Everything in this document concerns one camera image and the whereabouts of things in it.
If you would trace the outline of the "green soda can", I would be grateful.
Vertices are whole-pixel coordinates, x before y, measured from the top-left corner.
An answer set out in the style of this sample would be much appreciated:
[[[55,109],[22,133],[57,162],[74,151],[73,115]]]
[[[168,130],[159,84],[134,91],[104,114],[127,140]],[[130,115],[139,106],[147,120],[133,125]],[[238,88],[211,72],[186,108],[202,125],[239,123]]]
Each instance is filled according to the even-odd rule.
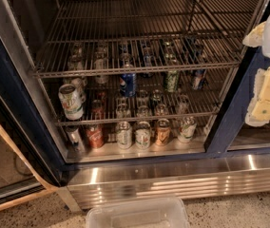
[[[164,76],[164,89],[167,92],[174,92],[178,87],[180,72],[177,70],[167,71]]]

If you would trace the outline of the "blue red can right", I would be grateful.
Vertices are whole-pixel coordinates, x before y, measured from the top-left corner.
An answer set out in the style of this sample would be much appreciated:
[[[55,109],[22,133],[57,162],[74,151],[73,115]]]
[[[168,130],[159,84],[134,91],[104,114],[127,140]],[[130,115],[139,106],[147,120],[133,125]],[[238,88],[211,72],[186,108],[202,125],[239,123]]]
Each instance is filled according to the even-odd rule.
[[[203,84],[205,81],[205,69],[196,69],[192,73],[191,77],[191,86],[193,89],[198,90],[203,88]]]

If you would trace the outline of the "white can bottom right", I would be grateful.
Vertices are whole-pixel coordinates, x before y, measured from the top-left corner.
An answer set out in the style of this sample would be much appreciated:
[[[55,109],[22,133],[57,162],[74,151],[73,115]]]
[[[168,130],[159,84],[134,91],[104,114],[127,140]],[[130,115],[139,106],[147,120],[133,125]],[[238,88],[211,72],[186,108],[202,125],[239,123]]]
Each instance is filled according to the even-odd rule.
[[[178,140],[189,143],[194,135],[197,123],[194,117],[184,117],[180,121]]]

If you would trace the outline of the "stainless fridge base panel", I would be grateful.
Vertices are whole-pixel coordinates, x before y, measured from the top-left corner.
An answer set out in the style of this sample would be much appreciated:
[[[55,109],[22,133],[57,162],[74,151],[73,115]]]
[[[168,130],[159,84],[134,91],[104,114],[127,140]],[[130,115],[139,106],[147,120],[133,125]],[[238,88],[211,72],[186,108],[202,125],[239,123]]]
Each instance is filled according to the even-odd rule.
[[[78,206],[175,196],[183,200],[270,191],[270,154],[89,167],[69,174]]]

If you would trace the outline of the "orange brown can bottom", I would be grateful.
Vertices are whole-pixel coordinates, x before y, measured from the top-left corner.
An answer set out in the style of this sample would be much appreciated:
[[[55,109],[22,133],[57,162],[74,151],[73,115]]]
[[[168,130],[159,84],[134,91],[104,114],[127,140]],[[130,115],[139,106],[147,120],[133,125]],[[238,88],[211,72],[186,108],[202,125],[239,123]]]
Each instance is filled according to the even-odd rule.
[[[166,145],[170,137],[170,121],[160,119],[156,122],[155,143],[159,146]]]

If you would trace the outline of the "blue pepsi can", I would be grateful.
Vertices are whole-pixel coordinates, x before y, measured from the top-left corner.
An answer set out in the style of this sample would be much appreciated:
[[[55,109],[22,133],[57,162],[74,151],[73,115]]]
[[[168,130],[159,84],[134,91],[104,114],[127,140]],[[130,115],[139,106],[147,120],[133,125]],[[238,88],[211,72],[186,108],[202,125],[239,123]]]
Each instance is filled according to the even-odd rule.
[[[120,76],[120,92],[125,97],[134,97],[136,94],[136,74],[127,73]]]

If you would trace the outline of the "white red can bottom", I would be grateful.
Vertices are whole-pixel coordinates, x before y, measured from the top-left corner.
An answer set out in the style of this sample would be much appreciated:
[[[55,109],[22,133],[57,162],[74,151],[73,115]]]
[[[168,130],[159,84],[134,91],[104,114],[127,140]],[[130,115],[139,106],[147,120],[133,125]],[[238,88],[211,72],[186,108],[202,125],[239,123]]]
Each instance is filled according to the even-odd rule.
[[[135,143],[139,149],[147,149],[150,146],[151,127],[148,122],[138,122],[135,128]]]

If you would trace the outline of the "white green can bottom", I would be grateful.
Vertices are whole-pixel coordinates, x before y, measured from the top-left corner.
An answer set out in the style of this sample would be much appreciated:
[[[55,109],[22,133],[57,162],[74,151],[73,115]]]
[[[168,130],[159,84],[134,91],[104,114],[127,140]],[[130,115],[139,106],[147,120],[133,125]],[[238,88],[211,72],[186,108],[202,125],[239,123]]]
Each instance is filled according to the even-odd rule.
[[[129,122],[117,123],[116,138],[118,146],[122,149],[128,149],[132,145],[132,127]]]

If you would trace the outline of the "red can under shelf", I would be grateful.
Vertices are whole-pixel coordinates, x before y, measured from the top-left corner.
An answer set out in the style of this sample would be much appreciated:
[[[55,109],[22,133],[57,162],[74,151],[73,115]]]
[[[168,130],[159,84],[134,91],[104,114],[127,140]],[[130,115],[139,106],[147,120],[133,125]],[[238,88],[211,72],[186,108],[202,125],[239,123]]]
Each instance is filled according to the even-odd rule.
[[[94,120],[102,120],[105,116],[104,106],[101,100],[93,100],[91,103],[91,114]]]

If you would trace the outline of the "red cola can bottom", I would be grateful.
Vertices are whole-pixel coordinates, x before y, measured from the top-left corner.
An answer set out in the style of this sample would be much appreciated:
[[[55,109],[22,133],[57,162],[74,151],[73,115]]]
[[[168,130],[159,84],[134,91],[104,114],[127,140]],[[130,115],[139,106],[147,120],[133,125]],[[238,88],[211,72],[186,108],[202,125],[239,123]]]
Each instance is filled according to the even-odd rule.
[[[86,130],[89,145],[100,148],[104,145],[103,129],[99,124],[90,124]]]

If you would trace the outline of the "white can behind 7up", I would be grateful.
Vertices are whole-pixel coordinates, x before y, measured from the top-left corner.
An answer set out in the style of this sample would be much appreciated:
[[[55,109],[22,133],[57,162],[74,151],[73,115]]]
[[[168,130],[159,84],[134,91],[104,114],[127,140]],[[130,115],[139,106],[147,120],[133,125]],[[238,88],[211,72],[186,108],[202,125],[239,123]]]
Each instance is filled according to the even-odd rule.
[[[64,78],[64,84],[73,84],[81,98],[81,101],[84,103],[87,99],[86,86],[87,86],[87,77],[77,77],[77,78]]]

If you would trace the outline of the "white 7up can front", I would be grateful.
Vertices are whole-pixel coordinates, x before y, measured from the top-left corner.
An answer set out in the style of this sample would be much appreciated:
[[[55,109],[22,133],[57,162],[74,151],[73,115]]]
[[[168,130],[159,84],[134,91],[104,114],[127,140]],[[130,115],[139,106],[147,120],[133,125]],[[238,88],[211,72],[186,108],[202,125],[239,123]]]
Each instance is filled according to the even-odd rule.
[[[58,92],[58,97],[65,116],[72,121],[79,120],[83,114],[83,105],[80,94],[73,84],[61,85]]]

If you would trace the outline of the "silver slim can bottom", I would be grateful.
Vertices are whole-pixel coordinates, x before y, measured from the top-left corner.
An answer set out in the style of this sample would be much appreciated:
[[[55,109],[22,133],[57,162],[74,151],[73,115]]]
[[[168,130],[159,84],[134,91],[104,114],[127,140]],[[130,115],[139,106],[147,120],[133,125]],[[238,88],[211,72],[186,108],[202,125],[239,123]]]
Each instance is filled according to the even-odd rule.
[[[85,151],[85,144],[80,135],[78,126],[67,126],[66,133],[74,149],[78,152]]]

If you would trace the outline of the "glass fridge door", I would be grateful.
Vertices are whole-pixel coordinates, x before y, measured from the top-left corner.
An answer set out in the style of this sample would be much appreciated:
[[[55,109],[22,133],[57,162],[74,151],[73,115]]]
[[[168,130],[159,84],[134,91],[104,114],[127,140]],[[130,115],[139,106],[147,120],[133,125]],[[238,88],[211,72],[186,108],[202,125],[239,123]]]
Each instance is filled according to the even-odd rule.
[[[27,143],[0,100],[0,211],[41,198],[57,190],[44,170],[22,153]]]

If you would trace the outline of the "clear plastic bin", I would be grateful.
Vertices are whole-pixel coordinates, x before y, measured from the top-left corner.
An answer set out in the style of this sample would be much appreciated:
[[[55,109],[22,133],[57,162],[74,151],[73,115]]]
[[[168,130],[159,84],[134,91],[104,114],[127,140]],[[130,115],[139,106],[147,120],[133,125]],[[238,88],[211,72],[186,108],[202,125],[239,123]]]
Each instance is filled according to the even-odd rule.
[[[142,199],[92,208],[86,228],[190,228],[183,201]]]

